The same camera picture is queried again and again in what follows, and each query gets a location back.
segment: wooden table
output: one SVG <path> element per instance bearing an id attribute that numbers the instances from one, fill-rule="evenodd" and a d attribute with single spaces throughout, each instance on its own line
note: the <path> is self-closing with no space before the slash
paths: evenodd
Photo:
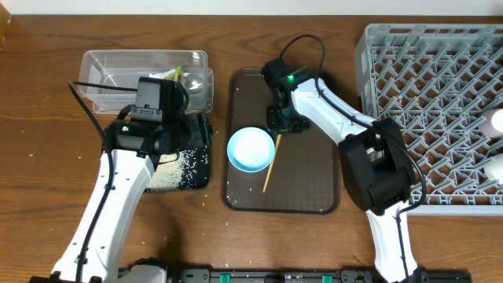
<path id="1" fill-rule="evenodd" d="M 0 281 L 50 274 L 89 200 L 100 138 L 68 90 L 87 50 L 205 50 L 215 71 L 215 136 L 206 189 L 144 194 L 121 261 L 158 256 L 230 269 L 370 267 L 365 213 L 343 192 L 327 216 L 235 212 L 220 199 L 231 75 L 261 67 L 301 33 L 321 36 L 335 92 L 357 104 L 353 51 L 367 24 L 503 23 L 487 17 L 33 17 L 14 16 L 0 52 Z M 315 67 L 315 42 L 289 51 Z M 102 126 L 111 116 L 99 116 Z M 467 270 L 503 280 L 503 218 L 410 217 L 416 261 L 429 270 Z"/>

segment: white bowl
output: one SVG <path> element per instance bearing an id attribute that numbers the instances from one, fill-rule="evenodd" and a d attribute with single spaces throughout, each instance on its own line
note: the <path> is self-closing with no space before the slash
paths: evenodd
<path id="1" fill-rule="evenodd" d="M 273 160 L 274 142 L 264 130 L 246 127 L 230 138 L 227 156 L 235 168 L 248 173 L 258 172 Z"/>

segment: chopstick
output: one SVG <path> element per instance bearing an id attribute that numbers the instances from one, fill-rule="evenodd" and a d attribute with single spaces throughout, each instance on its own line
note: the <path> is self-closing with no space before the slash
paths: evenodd
<path id="1" fill-rule="evenodd" d="M 276 145 L 274 146 L 274 156 L 273 156 L 273 160 L 270 162 L 269 170 L 267 171 L 266 183 L 264 184 L 264 190 L 262 191 L 262 193 L 266 192 L 267 183 L 269 183 L 270 172 L 273 170 L 274 160 L 276 159 L 277 148 L 280 146 L 280 140 L 281 140 L 281 134 L 279 134 L 276 137 Z"/>

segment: black tray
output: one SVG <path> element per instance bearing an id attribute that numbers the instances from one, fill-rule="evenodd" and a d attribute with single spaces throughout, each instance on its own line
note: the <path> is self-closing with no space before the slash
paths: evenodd
<path id="1" fill-rule="evenodd" d="M 233 77 L 227 141 L 244 127 L 266 130 L 266 107 L 272 95 L 259 69 L 242 69 Z M 268 168 L 257 173 L 237 170 L 226 158 L 222 199 L 238 211 L 326 214 L 339 204 L 339 157 L 325 133 L 311 123 L 302 134 L 284 134 L 267 190 Z"/>

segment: plastic dish rack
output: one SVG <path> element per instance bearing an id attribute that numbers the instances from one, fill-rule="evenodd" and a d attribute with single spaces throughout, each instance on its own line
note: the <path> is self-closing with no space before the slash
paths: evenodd
<path id="1" fill-rule="evenodd" d="M 363 112 L 395 119 L 426 176 L 410 213 L 503 215 L 503 186 L 483 171 L 503 138 L 479 130 L 503 108 L 503 25 L 370 24 L 354 58 Z"/>

